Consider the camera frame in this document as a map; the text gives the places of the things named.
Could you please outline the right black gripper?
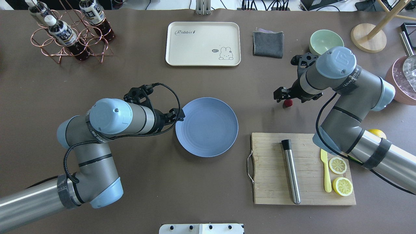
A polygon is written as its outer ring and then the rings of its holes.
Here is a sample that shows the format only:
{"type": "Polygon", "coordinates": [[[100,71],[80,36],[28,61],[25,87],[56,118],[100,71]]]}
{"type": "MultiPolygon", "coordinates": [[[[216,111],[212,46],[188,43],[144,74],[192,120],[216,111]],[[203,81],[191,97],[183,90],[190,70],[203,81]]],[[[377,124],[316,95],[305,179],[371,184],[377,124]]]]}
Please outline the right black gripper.
{"type": "Polygon", "coordinates": [[[319,92],[317,94],[311,94],[309,92],[306,92],[301,87],[300,79],[297,79],[293,83],[291,88],[286,89],[285,87],[281,86],[273,92],[273,98],[277,103],[281,102],[282,100],[293,98],[300,99],[300,101],[304,103],[309,100],[317,100],[321,98],[322,95],[322,92],[319,92]]]}

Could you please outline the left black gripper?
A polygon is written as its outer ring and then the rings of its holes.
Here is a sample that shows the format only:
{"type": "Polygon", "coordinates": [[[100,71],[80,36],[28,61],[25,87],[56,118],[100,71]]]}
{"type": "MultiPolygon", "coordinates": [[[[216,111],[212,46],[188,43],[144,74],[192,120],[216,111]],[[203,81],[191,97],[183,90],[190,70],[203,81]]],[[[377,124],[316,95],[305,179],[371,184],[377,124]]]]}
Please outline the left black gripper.
{"type": "Polygon", "coordinates": [[[153,126],[153,133],[161,132],[164,126],[174,124],[176,121],[183,121],[185,114],[182,109],[171,109],[169,113],[162,113],[161,111],[154,109],[155,123],[153,126]]]}

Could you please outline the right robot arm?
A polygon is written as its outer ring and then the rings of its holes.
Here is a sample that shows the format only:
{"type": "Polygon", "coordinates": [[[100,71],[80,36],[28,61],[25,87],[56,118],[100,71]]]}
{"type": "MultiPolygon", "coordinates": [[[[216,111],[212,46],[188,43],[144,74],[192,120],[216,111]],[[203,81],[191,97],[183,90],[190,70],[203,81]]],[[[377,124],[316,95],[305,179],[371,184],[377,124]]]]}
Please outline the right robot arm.
{"type": "Polygon", "coordinates": [[[394,187],[415,194],[415,156],[363,129],[370,111],[380,111],[394,98],[393,85],[357,65],[352,51],[335,46],[306,68],[292,87],[273,93],[280,102],[316,100],[331,88],[339,99],[325,120],[316,123],[313,142],[333,155],[344,153],[394,187]]]}

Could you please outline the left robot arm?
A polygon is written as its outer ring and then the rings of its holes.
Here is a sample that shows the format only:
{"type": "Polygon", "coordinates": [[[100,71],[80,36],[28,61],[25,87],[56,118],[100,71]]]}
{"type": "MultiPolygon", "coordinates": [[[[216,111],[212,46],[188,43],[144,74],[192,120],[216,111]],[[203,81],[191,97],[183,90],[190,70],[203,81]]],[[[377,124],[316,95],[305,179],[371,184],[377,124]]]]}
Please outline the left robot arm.
{"type": "Polygon", "coordinates": [[[150,99],[126,96],[100,99],[85,115],[62,123],[57,138],[67,152],[74,152],[79,172],[46,179],[1,199],[1,233],[84,203],[101,208],[123,195],[109,142],[123,136],[142,137],[162,133],[165,125],[183,121],[181,108],[169,113],[154,109],[150,99]]]}

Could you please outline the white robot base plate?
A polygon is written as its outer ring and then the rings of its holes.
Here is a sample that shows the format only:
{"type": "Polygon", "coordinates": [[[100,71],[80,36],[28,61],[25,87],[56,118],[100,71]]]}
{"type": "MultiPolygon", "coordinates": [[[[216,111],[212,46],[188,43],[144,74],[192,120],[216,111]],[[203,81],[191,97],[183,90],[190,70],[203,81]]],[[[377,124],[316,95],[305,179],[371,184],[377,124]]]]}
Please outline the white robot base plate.
{"type": "Polygon", "coordinates": [[[244,234],[244,224],[205,223],[205,224],[165,224],[159,234],[244,234]]]}

